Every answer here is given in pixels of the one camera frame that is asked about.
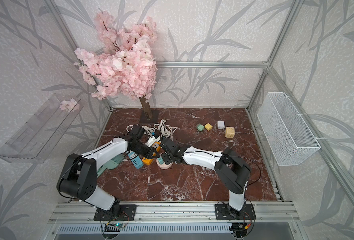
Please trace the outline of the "orange power strip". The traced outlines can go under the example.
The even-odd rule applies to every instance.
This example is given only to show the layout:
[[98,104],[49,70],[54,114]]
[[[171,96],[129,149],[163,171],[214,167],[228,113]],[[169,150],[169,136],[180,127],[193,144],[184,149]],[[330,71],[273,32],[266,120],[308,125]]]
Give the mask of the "orange power strip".
[[152,164],[157,158],[160,157],[160,142],[155,142],[152,144],[152,148],[154,149],[151,153],[149,153],[148,155],[146,155],[145,157],[142,158],[142,162],[145,165],[150,165]]

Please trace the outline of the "teal charger plug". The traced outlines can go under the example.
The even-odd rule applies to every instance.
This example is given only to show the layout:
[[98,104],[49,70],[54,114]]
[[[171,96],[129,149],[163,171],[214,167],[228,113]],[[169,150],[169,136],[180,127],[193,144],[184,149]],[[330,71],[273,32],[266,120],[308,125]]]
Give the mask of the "teal charger plug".
[[164,160],[162,157],[157,158],[157,160],[160,165],[164,164]]

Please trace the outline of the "teal power strip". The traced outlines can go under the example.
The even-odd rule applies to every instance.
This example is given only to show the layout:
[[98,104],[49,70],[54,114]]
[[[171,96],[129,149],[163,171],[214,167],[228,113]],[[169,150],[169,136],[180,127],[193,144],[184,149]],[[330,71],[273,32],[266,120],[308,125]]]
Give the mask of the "teal power strip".
[[144,166],[143,161],[140,159],[139,155],[136,154],[135,152],[130,151],[128,157],[137,170]]

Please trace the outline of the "round pink power socket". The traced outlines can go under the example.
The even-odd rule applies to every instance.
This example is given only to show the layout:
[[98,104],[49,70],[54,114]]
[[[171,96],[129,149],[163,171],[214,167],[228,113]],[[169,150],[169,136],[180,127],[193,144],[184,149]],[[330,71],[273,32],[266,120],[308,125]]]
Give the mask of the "round pink power socket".
[[156,163],[157,163],[158,167],[162,170],[169,169],[173,165],[173,163],[166,164],[165,162],[164,162],[164,164],[160,165],[158,163],[158,160],[156,161]]

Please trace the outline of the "green charger plug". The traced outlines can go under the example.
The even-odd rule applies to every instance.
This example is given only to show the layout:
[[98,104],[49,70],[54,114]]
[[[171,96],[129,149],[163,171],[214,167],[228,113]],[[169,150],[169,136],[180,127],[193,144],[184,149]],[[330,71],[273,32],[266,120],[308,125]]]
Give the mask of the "green charger plug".
[[202,124],[197,125],[197,130],[202,132],[205,129],[205,127]]

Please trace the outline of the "yellow charger plug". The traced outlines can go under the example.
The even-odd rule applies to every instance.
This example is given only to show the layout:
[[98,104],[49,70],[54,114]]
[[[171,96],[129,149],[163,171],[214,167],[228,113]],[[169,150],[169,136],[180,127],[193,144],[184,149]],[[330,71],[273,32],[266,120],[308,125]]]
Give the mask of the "yellow charger plug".
[[205,124],[205,129],[206,129],[207,131],[210,131],[210,130],[213,129],[213,126],[212,126],[210,123],[207,123],[207,124]]

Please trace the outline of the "white charger plug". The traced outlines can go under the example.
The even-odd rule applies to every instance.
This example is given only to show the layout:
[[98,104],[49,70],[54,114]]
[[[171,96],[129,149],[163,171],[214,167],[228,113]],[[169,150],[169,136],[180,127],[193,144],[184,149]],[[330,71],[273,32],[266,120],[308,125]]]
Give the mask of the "white charger plug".
[[219,129],[219,130],[225,129],[225,122],[224,121],[217,121],[217,129]]

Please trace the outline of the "beige cube charger plug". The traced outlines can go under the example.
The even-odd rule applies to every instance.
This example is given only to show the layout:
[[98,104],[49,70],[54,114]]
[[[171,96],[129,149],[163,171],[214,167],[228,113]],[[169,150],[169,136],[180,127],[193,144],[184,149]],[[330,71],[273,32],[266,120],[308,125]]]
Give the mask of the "beige cube charger plug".
[[229,139],[233,139],[235,137],[235,128],[234,127],[226,127],[225,137]]

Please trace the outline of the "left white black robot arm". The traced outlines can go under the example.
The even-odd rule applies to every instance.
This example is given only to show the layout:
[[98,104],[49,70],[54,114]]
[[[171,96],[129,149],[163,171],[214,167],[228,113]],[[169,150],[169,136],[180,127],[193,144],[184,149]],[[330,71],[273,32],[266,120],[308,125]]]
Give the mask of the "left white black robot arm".
[[76,198],[107,212],[120,210],[120,201],[97,186],[97,171],[114,157],[132,151],[143,157],[160,157],[158,151],[141,142],[145,130],[134,125],[125,135],[90,152],[71,154],[66,158],[57,182],[61,196]]

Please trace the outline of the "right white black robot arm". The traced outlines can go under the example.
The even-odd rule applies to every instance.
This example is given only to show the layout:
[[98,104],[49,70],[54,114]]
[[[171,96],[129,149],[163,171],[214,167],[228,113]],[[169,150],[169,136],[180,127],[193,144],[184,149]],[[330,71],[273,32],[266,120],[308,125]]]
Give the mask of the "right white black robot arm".
[[215,171],[230,192],[228,209],[241,212],[246,203],[246,190],[252,169],[237,152],[227,148],[222,152],[197,149],[193,146],[180,146],[171,138],[161,138],[161,154],[165,164],[195,165]]

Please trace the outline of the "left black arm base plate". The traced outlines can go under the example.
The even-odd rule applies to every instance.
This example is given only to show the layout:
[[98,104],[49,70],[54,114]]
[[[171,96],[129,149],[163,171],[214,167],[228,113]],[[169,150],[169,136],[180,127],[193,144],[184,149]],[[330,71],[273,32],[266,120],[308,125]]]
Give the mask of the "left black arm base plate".
[[110,210],[97,209],[94,215],[94,221],[133,221],[135,218],[137,205],[113,206]]

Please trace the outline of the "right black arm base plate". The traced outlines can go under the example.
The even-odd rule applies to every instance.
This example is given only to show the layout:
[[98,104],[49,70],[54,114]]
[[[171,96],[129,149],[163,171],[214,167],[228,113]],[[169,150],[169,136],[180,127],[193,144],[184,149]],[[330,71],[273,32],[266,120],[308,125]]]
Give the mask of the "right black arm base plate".
[[256,220],[256,212],[254,205],[244,204],[243,208],[239,211],[231,208],[228,204],[217,203],[215,204],[216,220]]

